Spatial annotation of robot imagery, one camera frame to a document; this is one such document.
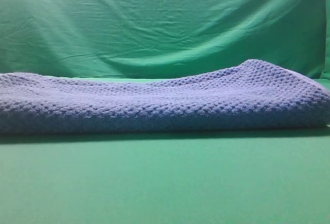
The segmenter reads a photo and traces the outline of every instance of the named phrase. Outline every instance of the green surface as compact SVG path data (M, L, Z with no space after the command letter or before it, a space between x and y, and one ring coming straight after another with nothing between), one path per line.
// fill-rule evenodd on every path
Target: green surface
M325 0L0 0L0 7L0 72L174 78L250 58L313 78L324 70Z
M329 152L330 127L3 136L0 223L329 224Z

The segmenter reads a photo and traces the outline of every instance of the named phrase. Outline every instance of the crochet blanket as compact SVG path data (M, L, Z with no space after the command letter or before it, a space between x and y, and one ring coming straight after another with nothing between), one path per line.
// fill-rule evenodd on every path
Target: crochet blanket
M110 133L320 127L330 92L260 60L152 83L0 74L0 133Z

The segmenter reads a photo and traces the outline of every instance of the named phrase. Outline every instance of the green screen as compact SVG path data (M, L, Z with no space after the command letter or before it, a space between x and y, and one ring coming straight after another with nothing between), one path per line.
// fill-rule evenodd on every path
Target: green screen
M0 7L1 72L173 78L251 58L313 78L324 70L325 0L0 0Z
M327 21L330 21L330 0L326 0L326 15ZM330 79L330 26L326 28L326 58L325 58L325 70L322 77Z

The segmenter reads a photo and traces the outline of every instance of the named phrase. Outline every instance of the folded blanket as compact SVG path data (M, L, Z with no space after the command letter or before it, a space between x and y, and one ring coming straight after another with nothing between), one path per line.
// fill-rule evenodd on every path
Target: folded blanket
M330 92L260 60L152 83L0 74L0 133L319 127Z

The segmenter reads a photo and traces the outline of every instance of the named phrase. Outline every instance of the knitted blanket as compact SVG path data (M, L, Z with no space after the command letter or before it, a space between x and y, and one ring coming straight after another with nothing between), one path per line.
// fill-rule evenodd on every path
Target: knitted blanket
M260 60L152 83L0 74L0 133L111 133L320 127L330 92Z

